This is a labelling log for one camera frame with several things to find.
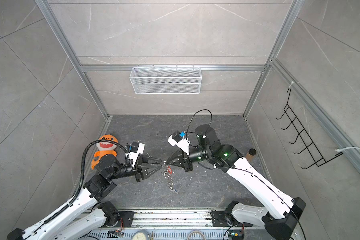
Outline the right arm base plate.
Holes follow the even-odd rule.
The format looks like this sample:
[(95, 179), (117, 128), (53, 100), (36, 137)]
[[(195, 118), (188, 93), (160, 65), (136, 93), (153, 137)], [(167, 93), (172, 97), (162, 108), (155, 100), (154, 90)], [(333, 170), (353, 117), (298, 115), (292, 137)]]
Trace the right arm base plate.
[(232, 227), (233, 225), (237, 225), (239, 227), (253, 226), (249, 223), (239, 223), (231, 214), (226, 214), (224, 211), (211, 210), (210, 215), (213, 227)]

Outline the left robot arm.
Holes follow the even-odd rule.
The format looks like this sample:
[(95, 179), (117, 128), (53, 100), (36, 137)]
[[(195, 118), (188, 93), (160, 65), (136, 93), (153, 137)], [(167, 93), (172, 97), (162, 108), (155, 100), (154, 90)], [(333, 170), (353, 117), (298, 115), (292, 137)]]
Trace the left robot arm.
[(105, 155), (95, 166), (98, 173), (81, 184), (71, 199), (25, 230), (13, 230), (7, 239), (76, 240), (103, 225), (113, 227), (121, 220), (119, 211), (111, 202), (103, 201), (116, 187), (113, 180), (134, 176), (141, 181), (161, 168), (161, 160), (147, 155), (139, 154), (132, 169), (125, 168), (114, 155)]

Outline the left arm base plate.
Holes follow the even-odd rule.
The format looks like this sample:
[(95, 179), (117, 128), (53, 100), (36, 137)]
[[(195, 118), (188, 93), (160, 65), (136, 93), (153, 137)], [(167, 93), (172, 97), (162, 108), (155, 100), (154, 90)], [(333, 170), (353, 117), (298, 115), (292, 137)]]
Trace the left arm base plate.
[(133, 223), (135, 212), (119, 212), (117, 215), (113, 214), (110, 217), (106, 218), (106, 222), (101, 226), (101, 228), (130, 228)]

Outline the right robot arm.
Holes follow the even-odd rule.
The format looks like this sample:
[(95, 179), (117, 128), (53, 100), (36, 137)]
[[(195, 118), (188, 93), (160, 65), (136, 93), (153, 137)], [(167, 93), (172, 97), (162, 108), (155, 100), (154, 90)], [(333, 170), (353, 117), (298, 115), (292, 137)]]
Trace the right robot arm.
[(215, 169), (222, 170), (262, 203), (262, 207), (252, 207), (233, 201), (225, 209), (223, 220), (231, 227), (244, 224), (263, 227), (276, 240), (291, 240), (293, 231), (300, 224), (306, 203), (301, 198), (290, 197), (271, 184), (239, 150), (221, 143), (209, 125), (198, 126), (195, 135), (198, 144), (192, 146), (187, 133), (172, 133), (168, 142), (178, 147), (179, 151), (173, 153), (165, 163), (190, 172), (194, 163), (207, 161)]

